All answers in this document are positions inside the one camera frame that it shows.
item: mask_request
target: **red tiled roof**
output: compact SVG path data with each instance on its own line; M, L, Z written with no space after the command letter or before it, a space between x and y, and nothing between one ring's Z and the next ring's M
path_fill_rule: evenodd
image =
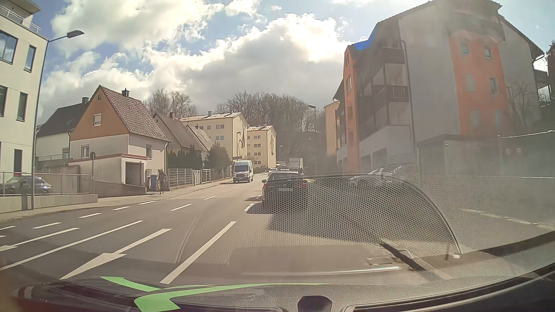
M152 118L143 102L123 96L123 94L106 87L100 87L130 133L166 142L170 141L160 129L158 123Z

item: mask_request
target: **sky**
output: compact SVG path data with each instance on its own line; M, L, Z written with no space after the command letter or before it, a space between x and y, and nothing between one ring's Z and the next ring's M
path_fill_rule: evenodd
M34 0L49 39L39 122L99 84L147 100L159 88L191 96L200 113L235 93L289 94L331 103L347 45L426 0ZM498 0L499 13L544 51L555 1ZM544 68L543 63L536 64Z

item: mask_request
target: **street lamp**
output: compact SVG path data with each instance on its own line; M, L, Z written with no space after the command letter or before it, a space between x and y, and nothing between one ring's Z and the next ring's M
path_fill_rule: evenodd
M316 135L316 107L314 105L309 105L309 108L314 108L314 135ZM318 154L314 155L314 175L318 172Z
M31 151L31 155L32 155L32 159L31 159L31 209L34 209L34 166L35 166L35 159L36 157L36 152L37 152L37 115L38 115L38 100L39 97L41 96L41 85L42 85L42 75L44 73L44 63L46 62L46 53L48 52L48 44L50 42L56 41L56 40L60 40L63 38L75 38L77 36L81 36L82 34L84 34L84 32L82 31L70 31L67 34L65 34L65 36L63 37L59 37L56 39L52 39L52 40L48 40L46 41L46 47L44 49L44 59L42 60L42 68L41 68L41 79L38 82L38 93L37 93L37 104L35 105L35 120L33 123L33 148Z

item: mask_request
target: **roof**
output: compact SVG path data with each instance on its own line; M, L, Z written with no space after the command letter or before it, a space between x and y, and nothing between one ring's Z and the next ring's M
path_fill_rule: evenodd
M207 146L198 139L195 133L178 119L172 119L161 114L156 114L155 117L168 127L171 134L182 147L191 147L194 145L197 150L208 151Z
M235 113L224 113L224 114L212 114L210 116L208 116L208 115L197 115L197 116L183 117L181 119L181 121L182 122L193 122L193 121L196 121L196 120L220 119L220 118L235 117L239 114L240 113L235 112Z
M261 130L270 130L273 125L257 125L255 127L248 127L247 131L261 131Z
M152 118L143 102L132 97L123 96L120 92L110 90L101 85L98 87L102 88L102 91L104 91L104 94L106 94L106 97L130 133L166 142L170 141L162 129L160 129L158 123Z
M79 103L56 109L50 118L41 125L37 137L70 132L77 126L88 106L88 103Z

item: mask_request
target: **pedestrian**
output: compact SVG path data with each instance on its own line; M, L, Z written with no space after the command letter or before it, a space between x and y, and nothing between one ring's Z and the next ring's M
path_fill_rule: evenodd
M166 187L166 173L162 170L159 169L158 170L158 181L160 181L160 194L162 194L164 192L164 189Z

